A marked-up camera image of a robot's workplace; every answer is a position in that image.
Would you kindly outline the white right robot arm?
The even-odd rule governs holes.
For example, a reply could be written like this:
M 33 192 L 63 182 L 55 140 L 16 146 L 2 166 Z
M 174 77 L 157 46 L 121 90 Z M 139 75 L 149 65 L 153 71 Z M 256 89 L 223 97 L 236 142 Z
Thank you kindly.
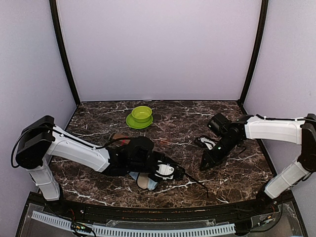
M 252 210 L 263 214 L 271 206 L 271 200 L 284 191 L 307 179 L 316 171 L 316 116 L 303 118 L 268 118 L 260 115 L 243 115 L 230 121 L 223 114 L 214 115 L 208 122 L 209 129 L 221 139 L 203 152 L 200 170 L 219 166 L 231 150 L 244 140 L 268 139 L 294 143 L 301 146 L 300 155 L 272 178 L 253 201 Z

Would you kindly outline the black sunglasses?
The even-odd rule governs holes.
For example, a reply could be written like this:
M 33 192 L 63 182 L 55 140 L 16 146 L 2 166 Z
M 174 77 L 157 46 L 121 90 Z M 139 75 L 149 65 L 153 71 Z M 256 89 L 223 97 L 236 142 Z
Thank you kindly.
M 208 188 L 207 188 L 203 183 L 201 183 L 200 181 L 196 180 L 194 177 L 192 177 L 191 175 L 189 175 L 186 171 L 185 171 L 185 175 L 184 175 L 184 176 L 186 176 L 187 178 L 189 178 L 190 181 L 195 182 L 195 183 L 197 183 L 198 185 L 202 186 L 202 187 L 205 189 L 205 191 L 206 191 L 206 196 L 207 196 L 207 198 L 209 198 L 209 191 L 208 191 Z

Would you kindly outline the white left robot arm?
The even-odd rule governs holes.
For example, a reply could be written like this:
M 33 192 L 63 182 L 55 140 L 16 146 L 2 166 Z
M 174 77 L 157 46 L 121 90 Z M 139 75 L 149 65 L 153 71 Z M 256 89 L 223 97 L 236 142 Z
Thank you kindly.
M 147 137 L 116 138 L 97 146 L 77 138 L 55 125 L 52 116 L 44 116 L 26 127 L 11 152 L 11 166 L 22 167 L 50 207 L 66 215 L 70 205 L 62 199 L 62 188 L 55 181 L 46 162 L 48 156 L 58 156 L 85 165 L 106 176 L 119 177 L 133 173 L 144 177 L 144 189 L 154 190 L 161 180 L 181 180 L 185 169 L 163 153 L 154 150 Z

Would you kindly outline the black checkered glasses case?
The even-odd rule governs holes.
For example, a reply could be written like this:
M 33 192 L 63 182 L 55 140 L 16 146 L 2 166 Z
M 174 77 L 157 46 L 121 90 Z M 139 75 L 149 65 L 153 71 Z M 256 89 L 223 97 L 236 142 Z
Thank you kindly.
M 140 173 L 136 184 L 139 188 L 143 189 L 143 190 L 148 190 L 147 189 L 147 184 L 148 184 L 148 180 L 150 179 L 148 173 Z

